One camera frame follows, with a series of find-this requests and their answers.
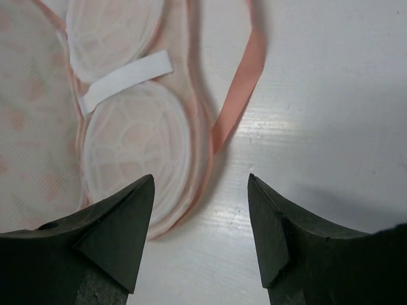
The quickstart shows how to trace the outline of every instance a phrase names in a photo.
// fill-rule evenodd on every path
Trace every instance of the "white table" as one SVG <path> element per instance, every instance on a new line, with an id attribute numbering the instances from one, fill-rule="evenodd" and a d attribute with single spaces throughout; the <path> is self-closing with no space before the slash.
<path id="1" fill-rule="evenodd" d="M 407 1 L 258 2 L 269 38 L 263 76 L 200 207 L 146 244 L 129 305 L 268 304 L 250 172 L 344 226 L 407 221 Z M 243 1 L 202 3 L 203 71 L 219 110 L 249 20 Z"/>

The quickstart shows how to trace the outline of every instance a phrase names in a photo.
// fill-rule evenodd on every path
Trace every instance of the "white strap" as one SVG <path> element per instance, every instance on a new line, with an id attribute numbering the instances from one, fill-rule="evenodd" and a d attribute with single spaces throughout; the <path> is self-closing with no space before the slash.
<path id="1" fill-rule="evenodd" d="M 94 112 L 96 106 L 101 102 L 124 89 L 172 71 L 167 51 L 160 51 L 131 62 L 109 73 L 89 87 L 88 93 L 79 102 L 82 114 L 85 116 Z"/>

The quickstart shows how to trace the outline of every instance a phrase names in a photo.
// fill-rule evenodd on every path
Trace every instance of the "pink strap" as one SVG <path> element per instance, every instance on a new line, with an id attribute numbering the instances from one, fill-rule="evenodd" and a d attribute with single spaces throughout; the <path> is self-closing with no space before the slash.
<path id="1" fill-rule="evenodd" d="M 251 14 L 252 31 L 221 113 L 211 131 L 214 154 L 220 150 L 238 125 L 265 66 L 266 39 L 256 22 L 252 0 L 246 1 Z"/>

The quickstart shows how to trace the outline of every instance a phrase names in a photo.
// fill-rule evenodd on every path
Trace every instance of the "white elastic band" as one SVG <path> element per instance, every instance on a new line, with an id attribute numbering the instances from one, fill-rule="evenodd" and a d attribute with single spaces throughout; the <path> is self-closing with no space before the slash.
<path id="1" fill-rule="evenodd" d="M 105 99 L 124 89 L 173 71 L 167 51 L 143 57 L 121 67 L 93 83 L 79 102 L 83 115 L 94 112 Z"/>

